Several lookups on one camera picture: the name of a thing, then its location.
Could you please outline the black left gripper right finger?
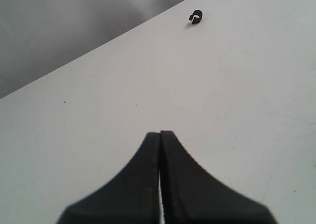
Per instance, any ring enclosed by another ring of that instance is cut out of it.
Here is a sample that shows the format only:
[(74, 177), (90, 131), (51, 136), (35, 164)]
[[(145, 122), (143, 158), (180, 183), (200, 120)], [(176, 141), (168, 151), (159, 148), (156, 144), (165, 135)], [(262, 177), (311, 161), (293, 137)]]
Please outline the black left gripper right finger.
[(167, 224), (273, 224), (270, 210), (201, 167), (172, 131), (160, 132), (160, 186)]

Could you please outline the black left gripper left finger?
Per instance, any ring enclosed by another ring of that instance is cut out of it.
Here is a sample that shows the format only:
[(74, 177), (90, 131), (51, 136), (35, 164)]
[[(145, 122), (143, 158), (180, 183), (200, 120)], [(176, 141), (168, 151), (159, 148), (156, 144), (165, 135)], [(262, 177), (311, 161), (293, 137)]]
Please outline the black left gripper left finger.
[(147, 133), (128, 164), (106, 185), (70, 205), (60, 224), (158, 224), (160, 134)]

